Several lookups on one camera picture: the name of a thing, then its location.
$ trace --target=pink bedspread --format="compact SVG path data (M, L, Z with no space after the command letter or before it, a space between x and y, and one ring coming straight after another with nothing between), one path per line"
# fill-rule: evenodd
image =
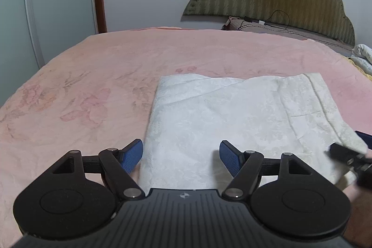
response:
M372 133L372 82L312 40L218 30L146 29L85 39L0 109L0 247L20 237L15 197L71 149L83 155L144 138L159 77L251 78L320 72L344 120Z

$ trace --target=blue gripper pad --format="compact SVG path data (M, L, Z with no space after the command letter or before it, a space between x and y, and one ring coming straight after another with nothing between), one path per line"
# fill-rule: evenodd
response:
M226 140L219 145L219 158L233 177L237 175L244 164L243 153Z
M125 172L129 174L141 160L143 155L143 143L140 139L135 139L122 150L124 153L120 157L120 164Z

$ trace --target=black gripper base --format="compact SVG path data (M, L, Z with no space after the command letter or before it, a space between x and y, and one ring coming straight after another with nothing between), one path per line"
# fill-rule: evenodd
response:
M223 200L216 190L153 189L125 202L102 229L67 241L24 236L14 248L341 248L343 238L298 242L263 228L245 204Z

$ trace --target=black handheld device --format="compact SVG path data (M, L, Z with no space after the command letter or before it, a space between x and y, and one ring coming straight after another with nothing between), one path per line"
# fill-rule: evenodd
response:
M292 153L268 159L222 141L233 176L222 194L153 188L147 196L129 175L142 154L139 139L97 156L66 153L14 202L24 234L14 248L352 247L342 237L349 199ZM363 155L338 145L330 154L371 187ZM105 186L85 173L101 174ZM259 187L266 175L278 180Z

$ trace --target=white towel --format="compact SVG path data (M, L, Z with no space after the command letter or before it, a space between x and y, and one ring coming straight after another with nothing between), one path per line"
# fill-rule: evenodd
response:
M342 120L318 73L248 80L173 75L159 82L139 185L145 192L224 190L232 177L219 159L222 140L267 158L294 153L334 184L348 169L327 156L329 146L337 142L359 153L367 150Z

